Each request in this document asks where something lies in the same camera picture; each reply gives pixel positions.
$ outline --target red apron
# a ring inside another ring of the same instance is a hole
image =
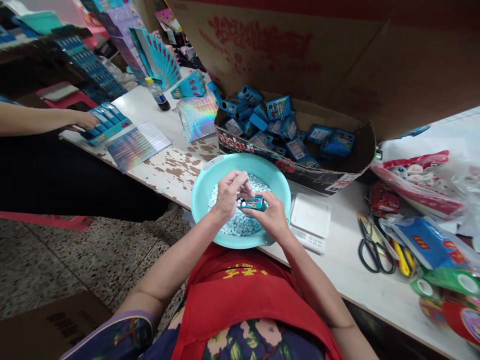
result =
[[[300,297],[289,271],[255,249],[232,250],[212,243],[191,272],[183,320],[171,360],[201,359],[208,340],[251,319],[274,319],[305,330],[342,360],[330,329]]]

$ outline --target peeling table surface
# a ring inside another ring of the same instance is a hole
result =
[[[181,72],[185,79],[189,69],[181,68]],[[210,82],[207,74],[205,74],[205,82]],[[172,145],[134,167],[127,174],[190,210],[192,189],[200,170],[208,161],[220,154],[218,139],[213,133],[189,143],[187,138],[182,136],[183,126],[180,116],[172,111],[177,106],[178,100],[172,98],[170,91],[165,92],[165,97],[170,103],[168,111],[161,111],[148,89],[143,86],[138,86],[116,99],[113,104],[130,118],[133,124],[111,139],[145,122],[155,124],[172,142]],[[60,137],[117,168],[105,145],[92,146],[80,134],[68,130],[62,132]]]

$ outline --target blue candy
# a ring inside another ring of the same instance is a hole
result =
[[[253,174],[248,174],[248,177],[250,178],[250,184],[254,193],[270,191],[268,185],[258,177]],[[211,192],[210,200],[208,201],[209,211],[217,202],[218,192],[219,187],[218,185],[215,185]],[[260,231],[261,228],[262,226],[257,220],[253,217],[245,216],[245,214],[237,208],[233,217],[221,228],[220,232],[227,235],[242,237],[255,234]]]

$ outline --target brown cardboard box on floor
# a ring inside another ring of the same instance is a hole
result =
[[[111,317],[86,291],[0,321],[0,359],[58,359]]]
[[[354,148],[341,167],[311,170],[233,136],[220,127],[222,112],[217,115],[221,150],[261,155],[287,179],[325,195],[368,167],[377,142],[480,105],[475,0],[169,4],[226,94],[245,84],[290,94],[301,130],[316,122],[355,132]]]

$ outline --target digital kitchen scale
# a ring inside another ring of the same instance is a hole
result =
[[[305,249],[325,254],[331,213],[330,204],[315,197],[302,193],[291,197],[290,229]]]

